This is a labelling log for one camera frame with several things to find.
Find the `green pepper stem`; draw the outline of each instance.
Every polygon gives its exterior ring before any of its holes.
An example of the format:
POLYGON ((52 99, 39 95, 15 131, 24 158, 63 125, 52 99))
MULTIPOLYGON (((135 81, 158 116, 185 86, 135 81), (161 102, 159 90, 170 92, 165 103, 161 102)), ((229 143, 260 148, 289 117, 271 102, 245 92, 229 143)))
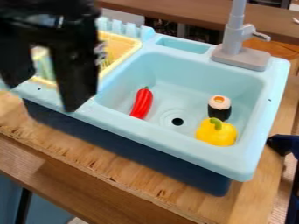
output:
POLYGON ((218 118, 210 118, 210 123, 215 124, 215 129, 216 130, 221 130, 222 129, 222 122, 218 118))

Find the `yellow dish rack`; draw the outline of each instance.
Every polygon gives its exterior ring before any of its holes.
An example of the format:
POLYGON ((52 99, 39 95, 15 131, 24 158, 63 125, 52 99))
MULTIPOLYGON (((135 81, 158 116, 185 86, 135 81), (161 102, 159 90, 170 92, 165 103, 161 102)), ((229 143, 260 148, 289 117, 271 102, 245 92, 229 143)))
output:
MULTIPOLYGON (((107 57, 101 62, 100 79, 142 46, 142 42, 139 39, 127 38, 105 31, 99 31, 99 37, 100 40, 106 42, 104 51, 107 53, 107 57)), ((32 55, 37 73, 31 78, 31 81, 55 88, 56 81, 48 50, 43 47, 34 47, 32 55)))

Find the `sink drain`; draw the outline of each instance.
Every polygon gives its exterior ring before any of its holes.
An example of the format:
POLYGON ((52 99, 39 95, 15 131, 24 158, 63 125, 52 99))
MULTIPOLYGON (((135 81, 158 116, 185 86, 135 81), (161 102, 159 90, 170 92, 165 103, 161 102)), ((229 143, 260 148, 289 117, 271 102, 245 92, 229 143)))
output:
POLYGON ((166 129, 193 136, 198 118, 184 109, 170 109, 160 115, 159 124, 166 129))
POLYGON ((177 117, 172 120, 172 123, 176 126, 181 126, 184 123, 184 120, 177 117))

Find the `wooden table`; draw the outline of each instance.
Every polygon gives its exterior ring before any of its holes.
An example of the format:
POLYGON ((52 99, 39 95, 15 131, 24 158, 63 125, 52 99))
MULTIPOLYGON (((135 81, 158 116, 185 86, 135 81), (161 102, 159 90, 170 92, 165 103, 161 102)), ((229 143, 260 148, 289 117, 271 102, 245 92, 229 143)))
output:
MULTIPOLYGON (((224 31, 232 1, 99 0, 97 3, 112 10, 224 31)), ((246 23, 254 24, 272 40, 298 45, 299 25, 292 22, 292 17, 299 18, 298 11, 248 3, 245 15, 246 23)))
MULTIPOLYGON (((290 77, 272 134, 290 133, 298 87, 290 77)), ((271 214, 283 159, 267 146, 254 179, 217 198, 34 122, 12 94, 0 108, 0 172, 90 223, 264 224, 271 214)))

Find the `faucet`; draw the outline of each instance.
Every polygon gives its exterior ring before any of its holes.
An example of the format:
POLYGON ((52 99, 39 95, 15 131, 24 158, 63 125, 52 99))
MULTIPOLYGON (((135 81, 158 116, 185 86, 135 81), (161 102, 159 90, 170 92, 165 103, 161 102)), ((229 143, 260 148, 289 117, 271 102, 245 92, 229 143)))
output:
POLYGON ((242 47, 242 43, 250 38, 258 38, 267 42, 271 38, 257 32, 253 24, 243 24, 246 3, 246 0, 233 0, 223 43, 213 51, 212 60, 231 66, 264 71, 271 55, 267 52, 242 47))

